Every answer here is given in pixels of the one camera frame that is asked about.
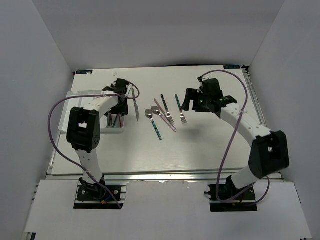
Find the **teal chopstick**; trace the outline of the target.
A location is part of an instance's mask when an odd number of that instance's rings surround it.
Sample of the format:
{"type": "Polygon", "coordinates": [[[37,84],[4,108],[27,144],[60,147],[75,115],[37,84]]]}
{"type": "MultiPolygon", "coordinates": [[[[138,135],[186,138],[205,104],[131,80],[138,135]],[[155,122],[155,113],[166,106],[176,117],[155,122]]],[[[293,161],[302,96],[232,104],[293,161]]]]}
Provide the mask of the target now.
{"type": "Polygon", "coordinates": [[[119,116],[119,115],[116,115],[115,120],[114,120],[113,125],[112,125],[112,128],[114,128],[114,127],[116,126],[118,116],[119,116]]]}
{"type": "Polygon", "coordinates": [[[107,126],[110,127],[112,122],[112,114],[108,113],[108,124],[107,126]]]}

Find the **teal handled fork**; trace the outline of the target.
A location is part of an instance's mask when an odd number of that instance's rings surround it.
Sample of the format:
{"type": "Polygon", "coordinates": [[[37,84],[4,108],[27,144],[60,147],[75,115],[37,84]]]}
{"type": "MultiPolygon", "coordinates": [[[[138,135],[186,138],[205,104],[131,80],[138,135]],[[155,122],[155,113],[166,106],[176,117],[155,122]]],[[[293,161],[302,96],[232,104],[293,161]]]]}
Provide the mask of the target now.
{"type": "Polygon", "coordinates": [[[182,122],[183,125],[186,125],[188,122],[186,120],[186,117],[183,113],[183,110],[182,110],[182,107],[181,107],[181,103],[180,103],[180,100],[179,100],[179,97],[177,94],[174,95],[175,96],[175,100],[176,100],[176,103],[177,103],[177,106],[178,106],[178,109],[179,109],[179,113],[180,113],[180,120],[182,122]]]}

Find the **black handled fork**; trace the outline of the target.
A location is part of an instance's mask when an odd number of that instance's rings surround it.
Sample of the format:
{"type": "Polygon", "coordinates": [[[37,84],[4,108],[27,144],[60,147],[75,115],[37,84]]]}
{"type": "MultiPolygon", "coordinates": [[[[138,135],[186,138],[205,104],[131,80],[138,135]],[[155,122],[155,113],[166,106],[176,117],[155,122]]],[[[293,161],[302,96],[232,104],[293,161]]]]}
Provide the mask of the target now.
{"type": "Polygon", "coordinates": [[[173,124],[174,124],[174,120],[173,120],[173,118],[172,118],[172,115],[170,114],[170,111],[169,111],[169,108],[168,108],[168,106],[167,106],[165,97],[164,97],[163,94],[161,94],[160,96],[161,96],[161,100],[162,100],[163,105],[164,105],[164,108],[165,108],[166,117],[167,117],[168,121],[173,125],[173,124]]]}

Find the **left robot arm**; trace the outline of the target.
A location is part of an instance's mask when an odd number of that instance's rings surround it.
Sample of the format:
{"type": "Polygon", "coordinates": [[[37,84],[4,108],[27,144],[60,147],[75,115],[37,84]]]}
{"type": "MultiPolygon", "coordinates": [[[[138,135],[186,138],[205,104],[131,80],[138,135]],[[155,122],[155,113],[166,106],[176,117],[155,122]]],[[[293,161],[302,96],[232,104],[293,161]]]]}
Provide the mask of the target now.
{"type": "Polygon", "coordinates": [[[101,94],[83,107],[73,107],[69,113],[66,140],[75,150],[83,171],[83,180],[91,184],[88,193],[99,200],[105,196],[106,187],[100,184],[104,175],[99,166],[97,147],[101,140],[101,119],[106,114],[116,116],[112,122],[123,127],[123,118],[129,114],[128,96],[130,82],[118,78],[101,94]]]}

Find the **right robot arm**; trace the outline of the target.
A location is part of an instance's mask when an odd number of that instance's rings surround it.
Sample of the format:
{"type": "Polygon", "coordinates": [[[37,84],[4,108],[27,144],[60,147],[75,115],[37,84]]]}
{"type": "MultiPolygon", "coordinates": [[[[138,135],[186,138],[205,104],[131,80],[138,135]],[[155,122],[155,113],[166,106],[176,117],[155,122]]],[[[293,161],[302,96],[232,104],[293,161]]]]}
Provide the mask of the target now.
{"type": "Polygon", "coordinates": [[[280,130],[272,131],[255,121],[241,109],[235,98],[223,95],[216,78],[203,80],[199,89],[187,88],[181,108],[215,114],[249,144],[248,164],[226,180],[225,192],[229,198],[238,199],[249,185],[289,167],[286,134],[280,130]]]}

